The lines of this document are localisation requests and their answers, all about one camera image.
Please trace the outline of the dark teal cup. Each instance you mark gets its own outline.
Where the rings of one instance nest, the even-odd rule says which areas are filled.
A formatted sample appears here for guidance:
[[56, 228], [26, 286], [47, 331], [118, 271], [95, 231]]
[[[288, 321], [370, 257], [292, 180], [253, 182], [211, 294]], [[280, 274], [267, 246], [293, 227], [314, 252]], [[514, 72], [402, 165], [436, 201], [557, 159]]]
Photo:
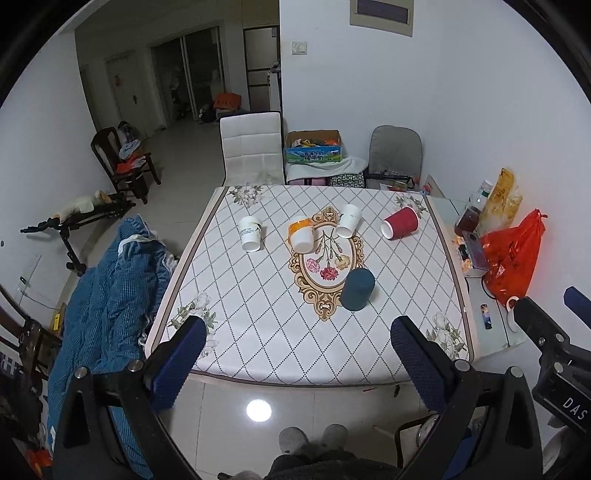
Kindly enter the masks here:
[[349, 272], [339, 297], [342, 307], [353, 312], [363, 310], [370, 301], [375, 284], [375, 276], [366, 268], [356, 268]]

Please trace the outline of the red paper cup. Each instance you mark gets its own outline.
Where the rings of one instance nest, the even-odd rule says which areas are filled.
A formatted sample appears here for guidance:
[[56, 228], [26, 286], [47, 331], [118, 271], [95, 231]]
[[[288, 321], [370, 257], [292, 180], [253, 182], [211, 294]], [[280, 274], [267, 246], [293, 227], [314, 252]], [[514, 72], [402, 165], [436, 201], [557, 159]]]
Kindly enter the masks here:
[[419, 227], [419, 217], [412, 207], [406, 206], [387, 217], [381, 224], [381, 232], [387, 240], [412, 235]]

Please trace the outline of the white cup with birds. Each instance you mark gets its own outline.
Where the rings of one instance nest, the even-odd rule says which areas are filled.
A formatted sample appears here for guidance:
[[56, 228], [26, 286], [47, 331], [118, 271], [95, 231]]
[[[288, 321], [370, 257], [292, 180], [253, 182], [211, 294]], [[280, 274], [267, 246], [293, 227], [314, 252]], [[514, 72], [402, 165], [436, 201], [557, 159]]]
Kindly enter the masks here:
[[356, 205], [346, 204], [346, 206], [342, 208], [339, 223], [337, 227], [335, 227], [335, 233], [337, 233], [339, 237], [345, 239], [352, 238], [361, 221], [362, 210], [359, 207], [356, 207]]

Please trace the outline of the blue quilted blanket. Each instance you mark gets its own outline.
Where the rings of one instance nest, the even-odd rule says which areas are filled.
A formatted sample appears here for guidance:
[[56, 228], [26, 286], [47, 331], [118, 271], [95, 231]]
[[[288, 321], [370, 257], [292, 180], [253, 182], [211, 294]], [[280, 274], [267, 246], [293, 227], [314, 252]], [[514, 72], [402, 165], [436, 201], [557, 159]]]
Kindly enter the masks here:
[[141, 341], [155, 318], [175, 261], [141, 216], [124, 219], [97, 266], [79, 279], [65, 312], [61, 349], [48, 380], [53, 477], [69, 479], [71, 457], [57, 453], [58, 424], [74, 372], [107, 374], [144, 358]]

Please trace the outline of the red plastic bag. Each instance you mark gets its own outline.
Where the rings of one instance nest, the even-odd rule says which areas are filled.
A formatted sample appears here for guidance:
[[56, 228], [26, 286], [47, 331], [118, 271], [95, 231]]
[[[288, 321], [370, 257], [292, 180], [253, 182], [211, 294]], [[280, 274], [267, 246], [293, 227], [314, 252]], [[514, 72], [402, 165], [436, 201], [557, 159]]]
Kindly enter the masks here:
[[527, 294], [546, 231], [539, 209], [532, 210], [516, 227], [493, 231], [481, 238], [488, 263], [484, 283], [503, 305], [511, 297]]

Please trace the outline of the grey slipper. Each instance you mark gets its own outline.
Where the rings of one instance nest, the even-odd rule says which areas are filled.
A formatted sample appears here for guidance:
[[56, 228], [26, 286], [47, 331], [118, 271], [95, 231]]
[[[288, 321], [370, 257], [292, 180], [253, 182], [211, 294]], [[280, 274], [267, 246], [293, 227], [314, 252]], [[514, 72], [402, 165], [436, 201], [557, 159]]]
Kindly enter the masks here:
[[287, 427], [280, 432], [279, 445], [283, 455], [304, 455], [310, 447], [310, 441], [300, 428]]
[[349, 439], [349, 430], [341, 424], [331, 424], [322, 434], [321, 447], [325, 451], [344, 450]]

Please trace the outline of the left grey slipper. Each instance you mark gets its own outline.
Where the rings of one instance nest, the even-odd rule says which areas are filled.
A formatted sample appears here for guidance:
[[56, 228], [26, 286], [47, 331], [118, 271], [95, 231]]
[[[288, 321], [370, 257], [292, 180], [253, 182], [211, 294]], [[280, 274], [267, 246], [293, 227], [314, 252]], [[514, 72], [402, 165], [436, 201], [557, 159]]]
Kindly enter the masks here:
[[310, 441], [300, 428], [287, 427], [280, 432], [279, 445], [283, 455], [304, 455], [310, 447]]

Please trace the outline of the brown bottle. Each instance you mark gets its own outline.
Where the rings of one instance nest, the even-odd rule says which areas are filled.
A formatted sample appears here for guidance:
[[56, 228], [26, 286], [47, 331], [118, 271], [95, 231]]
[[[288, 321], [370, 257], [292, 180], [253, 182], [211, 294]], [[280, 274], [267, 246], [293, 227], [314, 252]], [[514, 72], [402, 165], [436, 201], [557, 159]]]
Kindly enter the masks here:
[[462, 237], [465, 232], [475, 232], [480, 222], [480, 215], [488, 201], [489, 194], [489, 191], [479, 190], [472, 195], [464, 213], [454, 227], [454, 231], [458, 236]]

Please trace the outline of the yellow snack bag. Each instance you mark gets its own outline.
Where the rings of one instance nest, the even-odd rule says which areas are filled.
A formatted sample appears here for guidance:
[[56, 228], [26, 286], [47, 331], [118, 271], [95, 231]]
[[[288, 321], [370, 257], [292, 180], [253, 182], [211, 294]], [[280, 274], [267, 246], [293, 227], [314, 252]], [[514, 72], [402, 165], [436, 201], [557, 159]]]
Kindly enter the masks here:
[[510, 228], [522, 201], [518, 176], [509, 167], [503, 167], [480, 215], [479, 235]]

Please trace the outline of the black stand with toy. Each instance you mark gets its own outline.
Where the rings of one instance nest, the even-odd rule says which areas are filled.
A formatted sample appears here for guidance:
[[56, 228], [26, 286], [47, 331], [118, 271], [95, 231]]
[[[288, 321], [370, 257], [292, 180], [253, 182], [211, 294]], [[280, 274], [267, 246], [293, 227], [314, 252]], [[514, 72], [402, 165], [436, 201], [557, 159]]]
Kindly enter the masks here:
[[107, 194], [97, 190], [94, 194], [78, 197], [70, 201], [58, 213], [34, 226], [20, 230], [21, 234], [34, 234], [48, 229], [59, 233], [69, 261], [66, 268], [81, 277], [87, 266], [80, 261], [69, 242], [70, 233], [81, 227], [104, 219], [121, 219], [135, 206], [123, 193]]

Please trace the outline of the floral patterned tablecloth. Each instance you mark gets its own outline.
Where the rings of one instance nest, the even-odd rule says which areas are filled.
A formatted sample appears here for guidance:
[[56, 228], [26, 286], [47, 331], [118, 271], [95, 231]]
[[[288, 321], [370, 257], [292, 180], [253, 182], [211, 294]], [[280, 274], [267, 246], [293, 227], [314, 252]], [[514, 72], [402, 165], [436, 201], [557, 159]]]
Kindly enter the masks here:
[[[335, 233], [342, 208], [362, 221], [352, 238]], [[419, 227], [387, 240], [382, 222], [412, 207]], [[259, 251], [242, 249], [238, 222], [262, 225]], [[314, 250], [297, 254], [287, 227], [311, 219]], [[339, 297], [349, 272], [366, 268], [376, 284], [363, 310]], [[169, 340], [183, 315], [204, 318], [207, 338], [194, 372], [280, 386], [362, 386], [403, 381], [391, 323], [411, 318], [452, 359], [472, 360], [467, 292], [428, 200], [417, 193], [311, 186], [221, 187], [186, 245], [145, 345]]]

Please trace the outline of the dark wooden chair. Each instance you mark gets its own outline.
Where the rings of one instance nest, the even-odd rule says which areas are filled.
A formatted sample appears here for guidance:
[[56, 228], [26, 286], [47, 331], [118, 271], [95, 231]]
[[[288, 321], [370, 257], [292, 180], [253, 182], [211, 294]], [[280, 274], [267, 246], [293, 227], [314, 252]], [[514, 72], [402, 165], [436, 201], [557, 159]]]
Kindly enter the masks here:
[[90, 142], [90, 149], [105, 171], [115, 192], [131, 194], [144, 205], [148, 203], [149, 187], [146, 174], [152, 182], [161, 184], [151, 153], [143, 149], [139, 139], [121, 142], [125, 130], [107, 127], [98, 130]]

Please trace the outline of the grey chair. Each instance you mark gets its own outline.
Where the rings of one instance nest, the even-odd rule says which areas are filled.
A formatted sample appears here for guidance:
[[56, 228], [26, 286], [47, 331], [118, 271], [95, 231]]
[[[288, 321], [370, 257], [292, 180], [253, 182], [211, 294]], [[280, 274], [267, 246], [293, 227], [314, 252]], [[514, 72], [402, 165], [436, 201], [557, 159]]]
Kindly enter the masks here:
[[381, 125], [370, 137], [369, 165], [363, 171], [370, 189], [417, 191], [423, 166], [423, 143], [406, 127]]

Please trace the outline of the white upholstered chair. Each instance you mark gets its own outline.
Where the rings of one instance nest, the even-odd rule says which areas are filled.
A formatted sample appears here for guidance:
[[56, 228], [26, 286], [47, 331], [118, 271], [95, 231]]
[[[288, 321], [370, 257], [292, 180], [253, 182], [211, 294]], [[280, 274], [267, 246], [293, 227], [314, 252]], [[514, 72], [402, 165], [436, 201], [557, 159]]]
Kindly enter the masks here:
[[283, 120], [279, 112], [222, 118], [221, 147], [225, 184], [283, 185]]

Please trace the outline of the cardboard box with items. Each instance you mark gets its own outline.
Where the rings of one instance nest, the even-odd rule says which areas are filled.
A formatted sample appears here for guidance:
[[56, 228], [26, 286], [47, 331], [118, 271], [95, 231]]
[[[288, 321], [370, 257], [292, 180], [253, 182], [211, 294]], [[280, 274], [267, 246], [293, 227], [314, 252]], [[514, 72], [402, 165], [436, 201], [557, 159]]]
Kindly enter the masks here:
[[338, 130], [291, 131], [286, 137], [284, 160], [289, 164], [341, 162], [341, 134]]

